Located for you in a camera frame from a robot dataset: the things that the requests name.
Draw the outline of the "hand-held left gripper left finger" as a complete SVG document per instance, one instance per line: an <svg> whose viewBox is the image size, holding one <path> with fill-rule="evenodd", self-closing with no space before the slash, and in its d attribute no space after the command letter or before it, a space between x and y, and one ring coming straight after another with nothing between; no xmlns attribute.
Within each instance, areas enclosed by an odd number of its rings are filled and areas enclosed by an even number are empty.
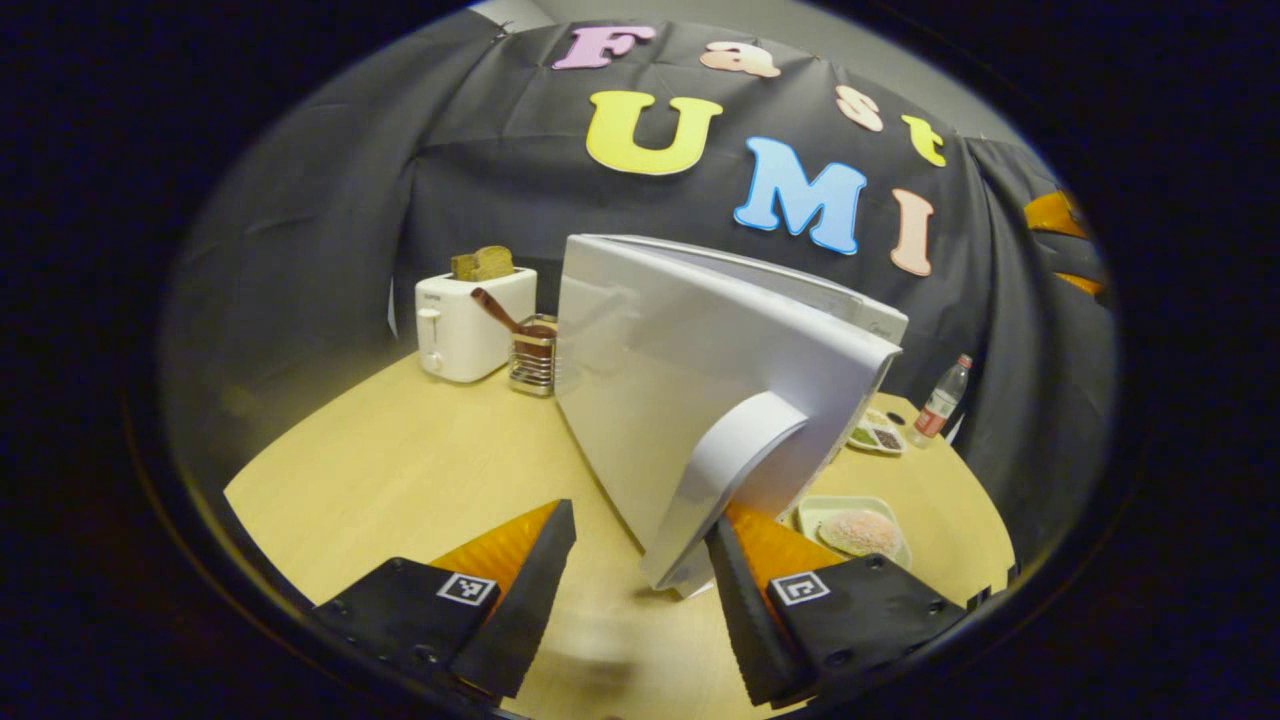
<svg viewBox="0 0 1280 720"><path fill-rule="evenodd" d="M576 542L568 498L430 562L392 557L311 614L380 665L465 700L518 694Z"/></svg>

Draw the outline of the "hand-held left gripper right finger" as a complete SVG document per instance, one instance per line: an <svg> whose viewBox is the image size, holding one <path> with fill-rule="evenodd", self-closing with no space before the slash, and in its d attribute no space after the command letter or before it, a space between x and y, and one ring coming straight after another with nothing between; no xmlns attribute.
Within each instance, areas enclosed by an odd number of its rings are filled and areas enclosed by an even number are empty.
<svg viewBox="0 0 1280 720"><path fill-rule="evenodd" d="M832 705L886 684L968 614L882 553L845 557L730 505L705 544L753 705Z"/></svg>

